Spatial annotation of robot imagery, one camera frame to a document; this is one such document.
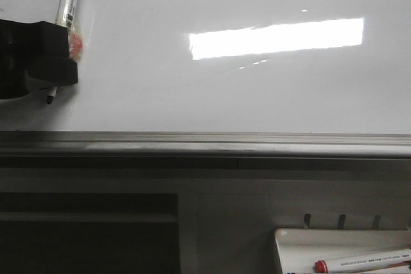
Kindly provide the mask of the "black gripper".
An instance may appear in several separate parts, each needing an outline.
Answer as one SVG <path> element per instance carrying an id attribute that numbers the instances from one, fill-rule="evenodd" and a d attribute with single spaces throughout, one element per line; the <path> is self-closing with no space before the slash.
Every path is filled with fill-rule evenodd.
<path id="1" fill-rule="evenodd" d="M 69 58 L 68 29 L 45 21 L 2 20 L 1 99 L 28 94 L 27 65 L 28 76 L 45 85 L 77 84 L 78 64 Z"/>

